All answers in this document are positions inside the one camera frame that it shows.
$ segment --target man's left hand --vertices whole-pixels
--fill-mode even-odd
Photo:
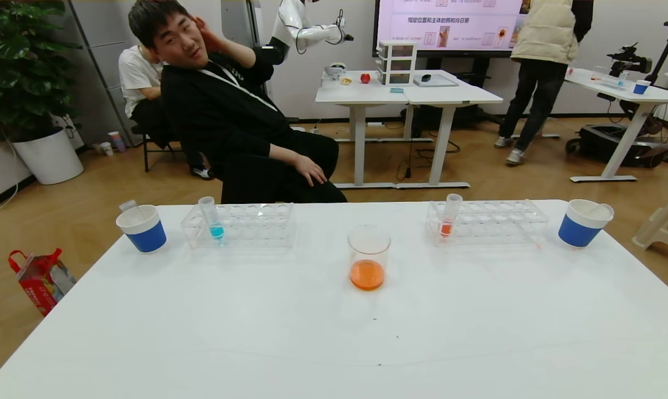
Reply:
[[[225,47],[225,40],[218,37],[217,34],[213,33],[208,29],[208,26],[205,22],[198,16],[192,16],[192,20],[197,25],[199,32],[203,37],[203,44],[205,44],[205,49],[210,53],[220,53]]]

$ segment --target white t-shirt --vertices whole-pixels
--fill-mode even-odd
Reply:
[[[125,114],[132,117],[137,103],[146,99],[139,89],[159,88],[162,78],[162,63],[152,64],[140,53],[136,45],[127,48],[120,54],[118,68],[120,70],[120,84],[122,95],[127,101]]]

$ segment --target white chair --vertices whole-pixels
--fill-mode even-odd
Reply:
[[[632,242],[646,249],[655,242],[668,244],[668,205],[657,209],[632,238]]]

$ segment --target man's hair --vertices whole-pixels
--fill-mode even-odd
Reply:
[[[189,12],[177,0],[137,0],[127,16],[130,30],[142,45],[155,47],[155,36],[167,25],[167,17]]]

